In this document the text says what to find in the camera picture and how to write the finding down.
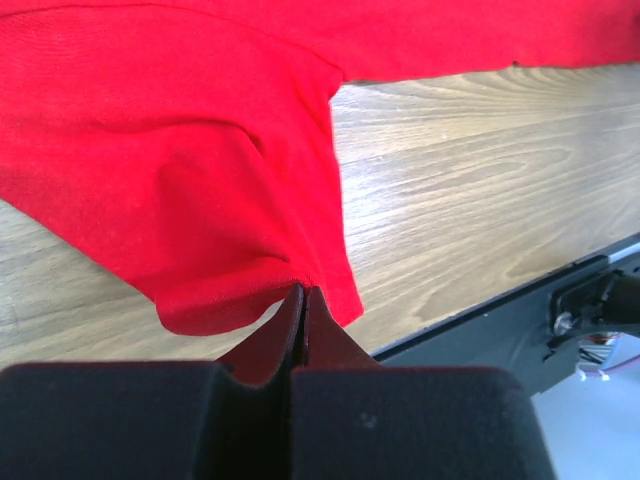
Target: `red cloth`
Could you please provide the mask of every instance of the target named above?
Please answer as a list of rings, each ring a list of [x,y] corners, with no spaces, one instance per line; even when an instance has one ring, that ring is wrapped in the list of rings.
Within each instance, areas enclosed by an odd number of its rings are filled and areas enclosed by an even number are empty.
[[[176,333],[249,324],[295,282],[346,325],[341,83],[638,60],[639,0],[3,0],[0,198]]]

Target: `wood grain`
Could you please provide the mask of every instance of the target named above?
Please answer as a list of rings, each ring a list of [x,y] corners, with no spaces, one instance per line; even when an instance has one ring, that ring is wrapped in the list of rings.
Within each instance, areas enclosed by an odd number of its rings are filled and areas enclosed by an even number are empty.
[[[344,87],[336,146],[367,307],[347,331],[375,349],[640,231],[639,86],[629,65]],[[215,358],[255,327],[173,336],[141,295],[0,204],[0,366]]]

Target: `tabletop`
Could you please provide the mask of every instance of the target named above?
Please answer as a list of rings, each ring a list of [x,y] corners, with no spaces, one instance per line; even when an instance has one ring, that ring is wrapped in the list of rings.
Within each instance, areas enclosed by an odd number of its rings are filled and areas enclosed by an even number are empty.
[[[343,87],[347,250],[371,351],[640,231],[640,65]],[[216,358],[266,321],[165,331],[153,305],[0,202],[0,367]]]

